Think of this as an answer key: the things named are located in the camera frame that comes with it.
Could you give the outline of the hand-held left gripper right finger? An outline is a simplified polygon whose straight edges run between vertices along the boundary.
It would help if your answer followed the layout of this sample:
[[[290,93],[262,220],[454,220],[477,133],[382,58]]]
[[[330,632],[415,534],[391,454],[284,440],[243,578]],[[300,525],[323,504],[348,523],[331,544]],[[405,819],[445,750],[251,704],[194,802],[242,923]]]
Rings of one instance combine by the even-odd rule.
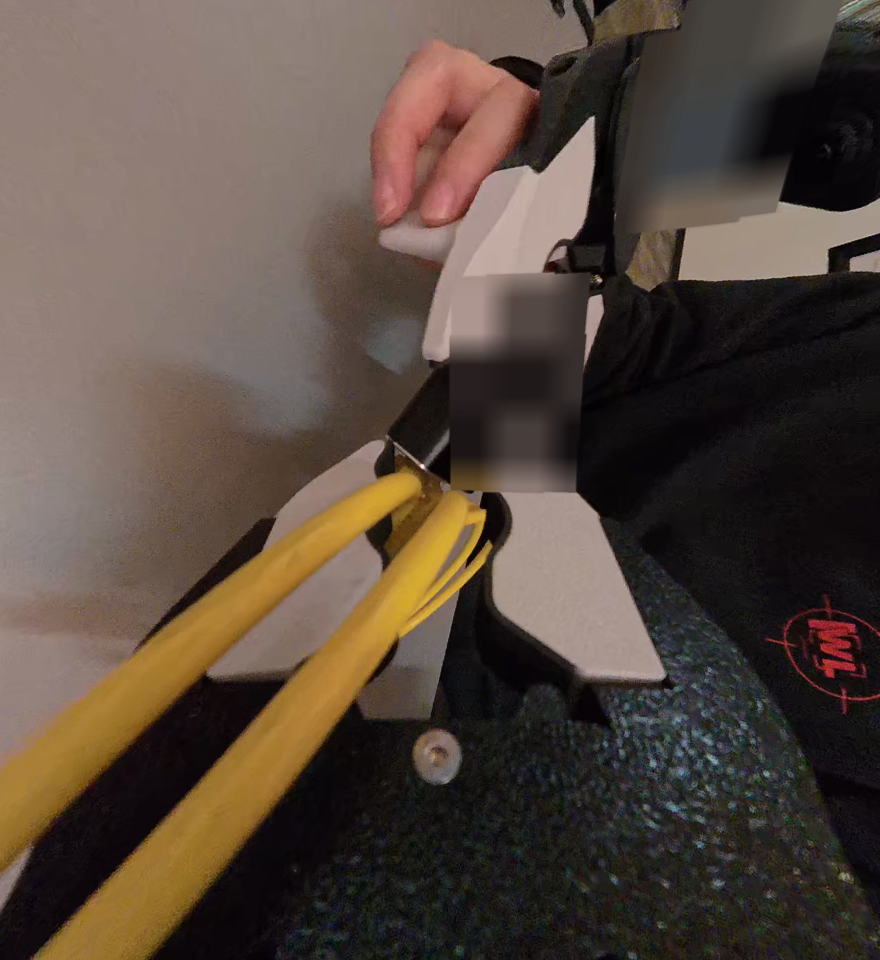
[[[504,721],[538,697],[610,724],[604,693],[668,678],[601,518],[576,492],[485,492],[482,569],[450,629],[450,715]]]

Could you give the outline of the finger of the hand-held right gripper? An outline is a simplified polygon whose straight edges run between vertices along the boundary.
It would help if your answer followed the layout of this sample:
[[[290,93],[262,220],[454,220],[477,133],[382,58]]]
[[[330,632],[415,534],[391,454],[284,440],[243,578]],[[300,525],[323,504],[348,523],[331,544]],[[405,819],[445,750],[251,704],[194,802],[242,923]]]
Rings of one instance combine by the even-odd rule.
[[[542,170],[490,174],[461,225],[462,275],[538,275],[562,242],[586,221],[596,157],[590,116]]]
[[[448,359],[450,313],[460,282],[517,270],[519,238],[538,180],[537,173],[494,173],[481,184],[459,222],[434,291],[422,341],[427,362]]]

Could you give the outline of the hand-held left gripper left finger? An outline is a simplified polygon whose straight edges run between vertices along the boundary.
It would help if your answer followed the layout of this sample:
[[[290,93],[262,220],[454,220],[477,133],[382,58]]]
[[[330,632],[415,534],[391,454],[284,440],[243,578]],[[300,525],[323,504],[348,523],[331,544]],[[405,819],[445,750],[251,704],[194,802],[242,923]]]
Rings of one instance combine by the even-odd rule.
[[[277,513],[266,547],[375,480],[384,442],[371,441],[299,490]],[[299,585],[207,670],[218,681],[286,678],[320,649],[378,580],[382,560],[365,534]],[[426,721],[433,713],[455,613],[450,597],[403,638],[391,663],[359,696],[366,719]]]

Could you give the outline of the person's right hand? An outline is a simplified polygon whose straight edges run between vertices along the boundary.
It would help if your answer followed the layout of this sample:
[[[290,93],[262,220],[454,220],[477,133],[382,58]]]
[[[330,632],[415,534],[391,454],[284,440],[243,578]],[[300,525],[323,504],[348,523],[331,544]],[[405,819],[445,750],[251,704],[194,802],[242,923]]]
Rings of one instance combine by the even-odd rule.
[[[472,52],[434,39],[410,55],[371,136],[372,202],[388,227],[409,210],[429,227],[462,217],[515,150],[540,93]]]

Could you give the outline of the black sweatshirt with red logo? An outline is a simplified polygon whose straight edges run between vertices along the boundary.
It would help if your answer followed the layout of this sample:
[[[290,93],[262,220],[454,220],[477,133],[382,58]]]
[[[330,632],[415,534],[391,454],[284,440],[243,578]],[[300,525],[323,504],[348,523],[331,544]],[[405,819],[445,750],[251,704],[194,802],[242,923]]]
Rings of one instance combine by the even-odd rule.
[[[745,654],[880,894],[880,273],[601,297],[580,491]]]

